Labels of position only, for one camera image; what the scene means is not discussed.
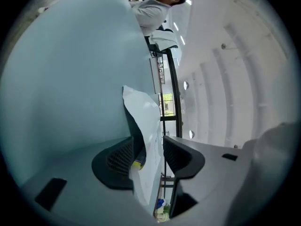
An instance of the gray shirt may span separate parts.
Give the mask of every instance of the gray shirt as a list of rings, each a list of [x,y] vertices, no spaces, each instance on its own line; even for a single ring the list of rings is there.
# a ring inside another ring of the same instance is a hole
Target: gray shirt
[[[150,35],[166,19],[171,6],[156,0],[130,2],[144,36]]]

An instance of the white ceiling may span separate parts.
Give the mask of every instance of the white ceiling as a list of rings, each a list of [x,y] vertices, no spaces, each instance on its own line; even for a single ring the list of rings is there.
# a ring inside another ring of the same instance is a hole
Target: white ceiling
[[[177,70],[184,138],[192,130],[196,141],[241,147],[299,116],[294,48],[266,0],[192,0],[172,8],[173,22],[186,43]]]

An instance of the white paper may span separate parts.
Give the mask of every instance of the white paper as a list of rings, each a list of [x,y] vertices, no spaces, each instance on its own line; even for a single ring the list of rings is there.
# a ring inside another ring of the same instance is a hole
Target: white paper
[[[124,105],[138,125],[146,148],[146,162],[141,170],[131,168],[135,192],[142,205],[148,205],[161,157],[158,153],[160,110],[152,98],[128,86],[123,87]]]

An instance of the table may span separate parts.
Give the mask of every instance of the table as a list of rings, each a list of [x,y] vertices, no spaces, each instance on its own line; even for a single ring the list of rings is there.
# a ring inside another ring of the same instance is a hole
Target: table
[[[17,184],[65,153],[129,136],[122,86],[156,98],[149,58],[127,0],[60,0],[39,16],[1,78],[2,152]]]

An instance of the black rectangular slot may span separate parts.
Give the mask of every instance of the black rectangular slot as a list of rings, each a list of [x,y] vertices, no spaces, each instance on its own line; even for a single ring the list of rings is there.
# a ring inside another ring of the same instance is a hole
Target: black rectangular slot
[[[51,179],[34,199],[39,205],[50,211],[65,187],[67,181],[61,178]]]
[[[229,160],[232,160],[232,161],[236,161],[236,159],[238,158],[238,156],[235,156],[235,155],[232,155],[232,154],[224,154],[222,156],[223,158],[226,158],[226,159],[229,159]]]

